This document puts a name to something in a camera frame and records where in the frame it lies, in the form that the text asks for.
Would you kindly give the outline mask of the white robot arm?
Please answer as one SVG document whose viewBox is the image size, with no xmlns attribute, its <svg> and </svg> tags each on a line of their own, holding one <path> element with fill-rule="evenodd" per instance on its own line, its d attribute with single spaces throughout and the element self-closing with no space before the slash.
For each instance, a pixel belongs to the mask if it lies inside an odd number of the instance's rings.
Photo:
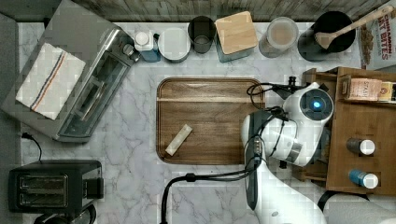
<svg viewBox="0 0 396 224">
<path fill-rule="evenodd" d="M 245 150 L 247 205 L 260 224 L 327 224 L 319 207 L 279 180 L 268 167 L 275 158 L 304 167 L 314 160 L 333 100 L 318 83 L 288 96 L 279 115 L 259 110 L 241 128 Z"/>
</svg>

